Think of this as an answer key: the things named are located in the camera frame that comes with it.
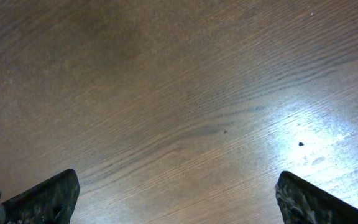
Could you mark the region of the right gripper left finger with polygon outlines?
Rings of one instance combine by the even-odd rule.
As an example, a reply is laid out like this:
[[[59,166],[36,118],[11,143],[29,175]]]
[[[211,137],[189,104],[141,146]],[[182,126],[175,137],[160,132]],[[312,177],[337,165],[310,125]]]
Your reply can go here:
[[[79,197],[76,172],[67,169],[4,202],[0,224],[69,224]]]

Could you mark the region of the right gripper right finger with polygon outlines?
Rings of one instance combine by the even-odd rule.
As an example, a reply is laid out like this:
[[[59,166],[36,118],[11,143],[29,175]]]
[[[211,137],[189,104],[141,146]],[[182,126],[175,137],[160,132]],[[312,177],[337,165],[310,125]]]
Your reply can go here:
[[[305,181],[283,171],[275,196],[285,224],[356,224],[358,209]]]

